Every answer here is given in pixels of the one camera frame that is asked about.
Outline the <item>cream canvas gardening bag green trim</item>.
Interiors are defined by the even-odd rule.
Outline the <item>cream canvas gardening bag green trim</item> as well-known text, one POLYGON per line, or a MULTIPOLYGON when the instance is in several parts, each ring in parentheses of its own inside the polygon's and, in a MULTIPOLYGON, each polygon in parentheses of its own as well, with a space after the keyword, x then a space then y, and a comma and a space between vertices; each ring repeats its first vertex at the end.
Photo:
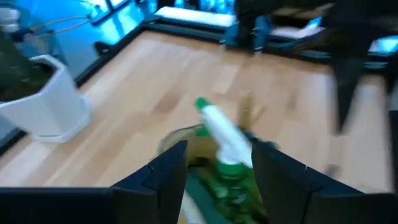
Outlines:
POLYGON ((188 141, 188 170, 180 222, 183 224, 269 224, 254 171, 242 163, 217 158, 218 144, 204 125, 169 133, 158 153, 188 141))

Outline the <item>white hexagonal plant pot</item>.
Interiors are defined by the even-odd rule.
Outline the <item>white hexagonal plant pot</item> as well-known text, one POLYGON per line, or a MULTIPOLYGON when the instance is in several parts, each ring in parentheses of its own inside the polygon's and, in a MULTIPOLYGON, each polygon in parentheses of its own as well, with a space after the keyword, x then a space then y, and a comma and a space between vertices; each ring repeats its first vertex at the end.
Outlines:
POLYGON ((0 116, 38 141, 68 142, 89 125, 90 107, 61 61, 51 55, 30 60, 50 66, 52 76, 37 93, 0 103, 0 116))

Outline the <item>green spray bottle white nozzle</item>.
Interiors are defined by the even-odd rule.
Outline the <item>green spray bottle white nozzle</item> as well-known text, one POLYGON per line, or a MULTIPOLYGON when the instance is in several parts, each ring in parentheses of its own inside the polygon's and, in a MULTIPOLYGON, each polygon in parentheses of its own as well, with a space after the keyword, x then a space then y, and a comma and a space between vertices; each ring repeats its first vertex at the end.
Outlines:
POLYGON ((196 99, 203 126, 215 141, 215 159, 197 171, 216 209, 233 224, 267 224, 252 167, 252 144, 244 133, 206 98, 196 99))

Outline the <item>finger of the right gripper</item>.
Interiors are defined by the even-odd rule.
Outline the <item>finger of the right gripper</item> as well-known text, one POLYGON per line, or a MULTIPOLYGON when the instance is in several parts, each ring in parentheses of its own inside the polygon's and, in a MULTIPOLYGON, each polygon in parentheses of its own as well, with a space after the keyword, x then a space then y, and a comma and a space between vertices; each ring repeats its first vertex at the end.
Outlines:
POLYGON ((356 86, 363 74, 364 57, 334 56, 331 58, 331 71, 335 78, 337 114, 335 134, 344 133, 356 86))

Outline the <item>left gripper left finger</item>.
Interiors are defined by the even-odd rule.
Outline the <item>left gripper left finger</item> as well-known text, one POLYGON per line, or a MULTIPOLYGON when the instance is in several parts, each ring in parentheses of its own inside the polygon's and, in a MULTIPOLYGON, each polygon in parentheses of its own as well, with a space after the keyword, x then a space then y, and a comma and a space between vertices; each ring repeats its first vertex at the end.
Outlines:
POLYGON ((177 224, 187 176, 186 140, 114 184, 115 224, 177 224))

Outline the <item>tall green cactus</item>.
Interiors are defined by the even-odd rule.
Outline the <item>tall green cactus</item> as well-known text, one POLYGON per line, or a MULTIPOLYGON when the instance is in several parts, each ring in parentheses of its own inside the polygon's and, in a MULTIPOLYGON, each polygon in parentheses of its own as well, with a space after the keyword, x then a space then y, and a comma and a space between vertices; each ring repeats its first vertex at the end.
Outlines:
POLYGON ((55 69, 21 54, 0 30, 0 101, 14 101, 38 93, 55 69))

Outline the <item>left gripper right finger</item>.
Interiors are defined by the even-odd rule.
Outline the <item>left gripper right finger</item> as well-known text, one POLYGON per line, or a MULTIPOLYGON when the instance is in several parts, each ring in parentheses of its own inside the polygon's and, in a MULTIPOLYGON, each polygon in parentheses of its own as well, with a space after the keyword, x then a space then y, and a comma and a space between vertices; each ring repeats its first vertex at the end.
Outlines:
POLYGON ((252 149, 256 184, 270 224, 361 224, 361 193, 280 152, 272 142, 252 149))

